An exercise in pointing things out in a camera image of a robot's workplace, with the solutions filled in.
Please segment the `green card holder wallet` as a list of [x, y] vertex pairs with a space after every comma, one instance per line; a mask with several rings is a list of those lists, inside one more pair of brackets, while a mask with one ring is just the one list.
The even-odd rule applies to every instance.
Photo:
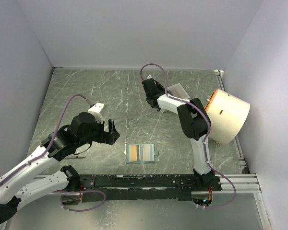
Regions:
[[142, 159], [143, 144], [133, 144], [133, 145], [140, 145], [141, 146], [141, 160], [140, 161], [133, 161], [133, 162], [129, 162], [129, 146], [130, 145], [128, 145], [127, 150], [126, 150], [126, 163], [139, 163], [139, 164], [143, 164], [143, 163], [157, 163], [158, 157], [159, 157], [159, 152], [157, 150], [157, 145], [156, 144], [153, 144], [154, 145], [154, 160], [153, 161], [143, 161], [143, 159]]

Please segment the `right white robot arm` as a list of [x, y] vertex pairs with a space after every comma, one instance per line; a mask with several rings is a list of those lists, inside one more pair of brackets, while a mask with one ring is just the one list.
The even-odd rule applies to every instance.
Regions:
[[166, 110], [178, 115], [184, 135], [190, 139], [194, 155], [194, 185], [198, 190], [210, 186], [215, 173], [211, 169], [208, 138], [211, 121], [198, 98], [181, 99], [171, 95], [153, 78], [142, 81], [146, 101], [152, 108]]

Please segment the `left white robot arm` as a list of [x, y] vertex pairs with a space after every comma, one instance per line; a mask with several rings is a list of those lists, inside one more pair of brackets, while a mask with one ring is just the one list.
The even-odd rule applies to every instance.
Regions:
[[75, 192], [80, 189], [80, 175], [70, 165], [39, 181], [37, 175], [60, 162], [83, 145], [101, 143], [113, 145], [120, 137], [114, 121], [104, 122], [88, 112], [79, 113], [69, 125], [64, 125], [45, 138], [25, 160], [0, 177], [0, 224], [13, 217], [26, 204], [56, 191]]

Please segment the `white card tray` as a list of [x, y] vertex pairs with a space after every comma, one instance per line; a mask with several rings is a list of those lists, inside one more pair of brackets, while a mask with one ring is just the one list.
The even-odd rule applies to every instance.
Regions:
[[185, 91], [185, 89], [180, 83], [167, 87], [167, 90], [174, 97], [182, 98], [182, 99], [190, 98], [190, 96], [188, 95], [188, 93]]

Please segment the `small metal rod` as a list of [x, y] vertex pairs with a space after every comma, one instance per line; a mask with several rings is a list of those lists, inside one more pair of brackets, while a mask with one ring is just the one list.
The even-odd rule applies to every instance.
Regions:
[[71, 157], [71, 159], [85, 159], [86, 157], [85, 156], [74, 156], [74, 157]]

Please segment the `beige cylindrical drum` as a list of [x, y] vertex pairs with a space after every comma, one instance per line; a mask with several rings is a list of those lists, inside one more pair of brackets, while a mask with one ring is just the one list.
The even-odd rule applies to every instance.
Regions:
[[221, 89], [213, 91], [205, 111], [211, 121], [209, 137], [227, 145], [239, 133], [250, 111], [250, 104]]

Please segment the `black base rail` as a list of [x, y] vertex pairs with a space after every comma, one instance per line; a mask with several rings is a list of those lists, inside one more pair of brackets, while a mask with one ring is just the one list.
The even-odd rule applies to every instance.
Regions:
[[209, 189], [222, 190], [219, 177], [203, 184], [193, 174], [114, 175], [82, 174], [73, 188], [62, 189], [64, 193], [89, 190], [102, 191], [107, 201], [176, 199], [192, 201], [192, 193], [207, 195]]

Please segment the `aluminium extrusion frame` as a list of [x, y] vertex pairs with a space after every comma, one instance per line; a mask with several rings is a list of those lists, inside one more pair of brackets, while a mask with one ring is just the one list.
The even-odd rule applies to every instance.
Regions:
[[[41, 176], [38, 175], [34, 179], [32, 179], [32, 182], [39, 181], [41, 179], [47, 178], [50, 175]], [[256, 175], [254, 174], [227, 174], [227, 175], [219, 175], [216, 174], [215, 177], [219, 177], [220, 184], [222, 190], [219, 192], [228, 192], [233, 193], [236, 195], [238, 192], [242, 193], [255, 193], [260, 192], [260, 186], [259, 182], [257, 180]], [[106, 196], [102, 191], [98, 190], [89, 190], [89, 191], [80, 191], [79, 193], [76, 192], [67, 192], [64, 193], [63, 191], [56, 191], [53, 193], [63, 193], [63, 194], [71, 194], [73, 196], [81, 195], [83, 202], [95, 202], [98, 201], [98, 195], [101, 195], [100, 198], [101, 201], [106, 201]], [[203, 207], [209, 207], [212, 203], [212, 195], [213, 193], [217, 193], [212, 191], [210, 188], [207, 195], [200, 195], [192, 193], [192, 201], [198, 205]]]

